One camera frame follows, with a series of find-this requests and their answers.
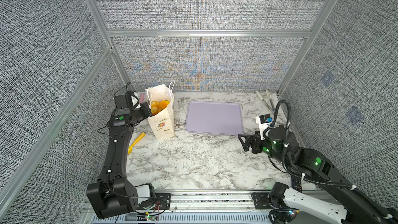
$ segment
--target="aluminum frame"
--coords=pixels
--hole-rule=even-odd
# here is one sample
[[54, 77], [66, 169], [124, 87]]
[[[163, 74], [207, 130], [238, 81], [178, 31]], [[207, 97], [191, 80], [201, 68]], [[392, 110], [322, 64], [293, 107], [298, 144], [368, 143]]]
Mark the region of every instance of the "aluminum frame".
[[88, 87], [97, 76], [111, 52], [111, 46], [108, 46], [102, 51], [101, 56], [87, 72], [86, 76], [82, 79], [75, 91], [73, 91], [72, 95], [69, 97], [67, 102], [65, 102], [54, 120], [49, 124], [37, 143], [33, 146], [32, 150], [27, 154], [25, 159], [21, 162], [17, 170], [3, 187], [0, 192], [0, 221], [3, 220], [8, 209], [25, 186], [27, 180], [30, 178], [51, 144], [54, 142], [64, 124], [68, 121], [73, 110], [76, 108]]
[[299, 68], [301, 62], [303, 61], [304, 57], [306, 56], [307, 52], [310, 50], [311, 45], [314, 43], [316, 36], [321, 31], [323, 25], [326, 22], [326, 19], [329, 17], [331, 11], [333, 10], [334, 6], [336, 5], [338, 0], [326, 0], [323, 8], [318, 14], [318, 17], [312, 26], [312, 33], [311, 36], [304, 40], [303, 44], [300, 47], [296, 57], [294, 58], [292, 64], [289, 66], [289, 69], [286, 71], [285, 76], [281, 81], [281, 85], [278, 88], [278, 94], [283, 95], [285, 92], [287, 85], [293, 78], [294, 74], [296, 73], [297, 69]]
[[[105, 20], [103, 19], [103, 16], [101, 14], [101, 11], [98, 7], [98, 4], [95, 0], [85, 0], [87, 3], [88, 8], [90, 9], [92, 16], [97, 24], [98, 30], [101, 33], [101, 36], [105, 42], [105, 44], [108, 46], [112, 46], [112, 48], [114, 49], [114, 51], [116, 50], [115, 46], [112, 43], [111, 38], [108, 36], [107, 34], [107, 27], [106, 27], [106, 23]], [[120, 59], [119, 54], [116, 52], [112, 53], [112, 59], [113, 62], [115, 63], [116, 69], [119, 72], [119, 75], [123, 81], [124, 84], [127, 84], [128, 82], [130, 82], [130, 85], [128, 86], [129, 90], [133, 90], [134, 91], [134, 87], [133, 84], [130, 80], [130, 76], [127, 73], [126, 67], [124, 66], [122, 60]]]
[[[256, 209], [251, 193], [266, 190], [159, 190], [155, 193], [170, 193], [170, 210], [166, 213], [196, 213], [196, 212], [264, 212]], [[337, 203], [328, 192], [324, 190], [304, 190], [304, 194], [329, 203]], [[94, 210], [87, 200], [84, 204], [79, 224], [87, 224], [87, 216], [94, 215]]]
[[145, 30], [109, 29], [110, 37], [304, 37], [310, 30]]

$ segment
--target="white bracket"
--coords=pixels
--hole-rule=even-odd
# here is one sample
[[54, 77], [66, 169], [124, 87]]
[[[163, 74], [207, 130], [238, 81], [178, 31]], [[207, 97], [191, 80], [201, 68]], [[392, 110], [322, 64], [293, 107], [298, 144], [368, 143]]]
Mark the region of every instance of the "white bracket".
[[288, 207], [296, 208], [318, 217], [329, 223], [341, 224], [345, 220], [347, 210], [343, 205], [337, 205], [319, 200], [300, 193], [293, 188], [286, 189], [283, 201]]
[[265, 137], [263, 137], [263, 131], [272, 124], [272, 118], [267, 118], [264, 123], [261, 123], [260, 116], [257, 116], [256, 123], [260, 129], [261, 140], [264, 140]]

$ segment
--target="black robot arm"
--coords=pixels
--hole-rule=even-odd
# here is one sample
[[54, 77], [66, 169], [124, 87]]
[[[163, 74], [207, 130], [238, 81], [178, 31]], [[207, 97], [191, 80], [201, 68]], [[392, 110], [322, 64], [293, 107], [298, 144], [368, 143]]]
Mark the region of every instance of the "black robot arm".
[[270, 128], [254, 135], [239, 135], [238, 138], [245, 151], [251, 147], [252, 153], [265, 153], [283, 165], [292, 177], [317, 184], [329, 192], [348, 211], [346, 220], [342, 223], [397, 223], [397, 211], [386, 209], [367, 197], [355, 185], [349, 182], [333, 163], [321, 152], [314, 149], [299, 147], [294, 133], [282, 125], [274, 128], [278, 108], [281, 103], [288, 106], [286, 127], [290, 125], [290, 105], [287, 101], [278, 102], [275, 118]]
[[87, 197], [100, 219], [136, 210], [137, 198], [129, 198], [137, 197], [137, 190], [126, 177], [127, 152], [134, 126], [152, 115], [146, 102], [137, 108], [132, 91], [115, 96], [115, 104], [107, 123], [109, 144], [102, 171], [97, 182], [87, 186]]

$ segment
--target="yellow spoon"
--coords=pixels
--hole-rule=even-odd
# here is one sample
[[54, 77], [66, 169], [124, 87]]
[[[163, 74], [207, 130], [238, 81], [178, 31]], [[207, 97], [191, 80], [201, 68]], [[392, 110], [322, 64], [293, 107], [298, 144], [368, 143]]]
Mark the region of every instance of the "yellow spoon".
[[130, 154], [132, 152], [132, 147], [135, 146], [138, 141], [140, 141], [143, 137], [145, 136], [145, 132], [142, 132], [132, 143], [132, 145], [129, 147], [129, 151], [127, 152], [127, 154]]

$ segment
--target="blue sticker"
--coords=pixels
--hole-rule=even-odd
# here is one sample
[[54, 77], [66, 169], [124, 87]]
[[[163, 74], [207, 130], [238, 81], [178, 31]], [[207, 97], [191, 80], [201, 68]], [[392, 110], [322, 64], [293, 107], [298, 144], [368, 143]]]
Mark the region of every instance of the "blue sticker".
[[326, 71], [324, 75], [321, 77], [321, 81], [328, 87], [332, 81], [334, 80], [334, 76], [330, 70]]
[[356, 125], [365, 119], [358, 107], [353, 106], [346, 112], [346, 117], [351, 125]]

